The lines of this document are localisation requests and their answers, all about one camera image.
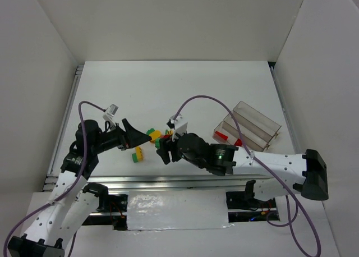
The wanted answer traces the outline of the yellow long lego brick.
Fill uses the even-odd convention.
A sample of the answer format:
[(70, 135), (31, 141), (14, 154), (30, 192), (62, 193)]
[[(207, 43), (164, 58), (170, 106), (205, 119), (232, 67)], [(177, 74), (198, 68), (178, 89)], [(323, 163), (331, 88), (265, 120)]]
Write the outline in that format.
[(141, 149), (140, 146), (137, 146), (137, 147), (135, 148), (135, 153), (137, 153), (137, 154), (141, 153), (141, 154), (143, 155), (142, 149)]

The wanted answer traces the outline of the small green lego brick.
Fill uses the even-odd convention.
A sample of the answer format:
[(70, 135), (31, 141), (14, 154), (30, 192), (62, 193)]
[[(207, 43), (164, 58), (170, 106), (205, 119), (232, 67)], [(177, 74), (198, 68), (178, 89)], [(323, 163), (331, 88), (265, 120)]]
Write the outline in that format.
[(143, 155), (141, 153), (132, 153), (132, 161), (134, 163), (142, 162), (143, 161)]

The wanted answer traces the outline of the red square lego brick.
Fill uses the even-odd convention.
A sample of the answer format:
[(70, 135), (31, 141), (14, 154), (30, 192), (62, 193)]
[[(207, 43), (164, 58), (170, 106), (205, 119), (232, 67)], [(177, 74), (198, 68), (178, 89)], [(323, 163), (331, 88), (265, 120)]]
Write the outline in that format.
[(221, 138), (222, 140), (227, 141), (227, 139), (228, 139), (228, 136), (227, 136), (227, 135), (225, 135), (225, 134), (223, 134), (223, 133), (221, 133), (221, 132), (219, 132), (219, 131), (216, 131), (215, 134), (216, 134), (216, 136), (218, 136), (218, 137)]

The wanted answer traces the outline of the red rounded lego piece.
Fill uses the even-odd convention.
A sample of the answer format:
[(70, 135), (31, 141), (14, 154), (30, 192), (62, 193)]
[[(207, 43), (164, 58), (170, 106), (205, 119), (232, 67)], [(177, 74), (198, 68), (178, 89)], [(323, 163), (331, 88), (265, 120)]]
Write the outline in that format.
[(234, 142), (234, 146), (242, 146), (242, 140), (241, 139), (237, 139), (235, 142)]

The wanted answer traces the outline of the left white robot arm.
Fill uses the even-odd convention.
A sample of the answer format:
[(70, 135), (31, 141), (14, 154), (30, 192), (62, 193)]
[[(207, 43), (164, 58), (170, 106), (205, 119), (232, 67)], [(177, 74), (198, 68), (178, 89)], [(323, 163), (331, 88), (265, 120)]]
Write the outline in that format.
[(108, 122), (102, 131), (95, 120), (83, 120), (75, 141), (61, 165), (61, 171), (46, 204), (25, 217), (33, 223), (21, 236), (10, 233), (4, 244), (5, 256), (64, 256), (70, 240), (94, 210), (102, 208), (108, 188), (89, 182), (99, 163), (98, 155), (113, 148), (127, 150), (150, 141), (150, 136), (124, 119), (123, 127)]

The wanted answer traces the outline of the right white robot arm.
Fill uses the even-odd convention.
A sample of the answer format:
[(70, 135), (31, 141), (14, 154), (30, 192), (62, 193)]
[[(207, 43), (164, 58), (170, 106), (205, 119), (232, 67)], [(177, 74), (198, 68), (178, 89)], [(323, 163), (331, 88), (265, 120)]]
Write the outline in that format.
[(267, 201), (279, 196), (299, 194), (314, 201), (329, 199), (326, 164), (318, 151), (307, 149), (303, 154), (284, 155), (247, 152), (228, 144), (209, 144), (196, 134), (177, 139), (164, 136), (157, 144), (157, 155), (164, 164), (183, 159), (216, 176), (263, 175), (262, 182), (246, 183), (249, 199)]

